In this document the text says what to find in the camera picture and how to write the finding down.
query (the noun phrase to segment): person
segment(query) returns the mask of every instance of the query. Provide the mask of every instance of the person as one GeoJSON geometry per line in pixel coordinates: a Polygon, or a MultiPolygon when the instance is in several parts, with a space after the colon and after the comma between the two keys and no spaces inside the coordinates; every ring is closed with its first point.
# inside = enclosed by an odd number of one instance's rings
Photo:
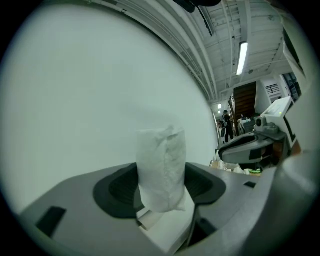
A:
{"type": "Polygon", "coordinates": [[[230,116],[228,115],[227,110],[223,111],[222,121],[223,121],[225,130],[226,130],[225,131],[225,142],[228,142],[229,136],[230,136],[230,139],[233,140],[234,139],[234,131],[232,129],[230,116]]]}

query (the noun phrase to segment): crumpled white package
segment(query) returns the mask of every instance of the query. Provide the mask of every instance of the crumpled white package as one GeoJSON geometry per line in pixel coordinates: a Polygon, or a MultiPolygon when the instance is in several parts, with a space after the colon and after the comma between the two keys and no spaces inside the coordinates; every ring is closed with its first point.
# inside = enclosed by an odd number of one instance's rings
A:
{"type": "Polygon", "coordinates": [[[169,126],[137,132],[136,164],[141,201],[149,210],[184,211],[186,138],[169,126]]]}

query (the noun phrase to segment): fluorescent ceiling light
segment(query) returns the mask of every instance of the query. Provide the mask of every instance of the fluorescent ceiling light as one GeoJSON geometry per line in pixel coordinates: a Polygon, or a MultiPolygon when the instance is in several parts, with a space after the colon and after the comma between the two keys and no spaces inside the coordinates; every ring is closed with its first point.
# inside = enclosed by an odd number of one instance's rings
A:
{"type": "Polygon", "coordinates": [[[240,57],[238,62],[238,68],[236,70],[237,76],[240,76],[242,74],[242,71],[244,70],[247,50],[248,50],[248,43],[247,42],[240,43],[240,57]]]}

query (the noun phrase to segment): ceiling beam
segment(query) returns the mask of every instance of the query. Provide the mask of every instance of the ceiling beam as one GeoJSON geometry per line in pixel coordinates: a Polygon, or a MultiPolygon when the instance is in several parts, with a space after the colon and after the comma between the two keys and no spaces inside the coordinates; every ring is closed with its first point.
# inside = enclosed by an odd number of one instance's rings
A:
{"type": "Polygon", "coordinates": [[[284,40],[282,39],[281,43],[279,45],[278,51],[276,52],[276,54],[272,60],[273,63],[269,66],[269,68],[267,69],[267,72],[272,72],[275,69],[275,67],[276,67],[278,61],[281,59],[283,53],[284,53],[284,40]]]}
{"type": "MultiPolygon", "coordinates": [[[[244,63],[244,68],[246,68],[248,59],[250,56],[250,42],[251,42],[251,9],[250,0],[237,1],[240,23],[241,23],[241,40],[248,43],[247,56],[244,63]]],[[[244,72],[242,72],[240,83],[244,77],[244,72]]]]}

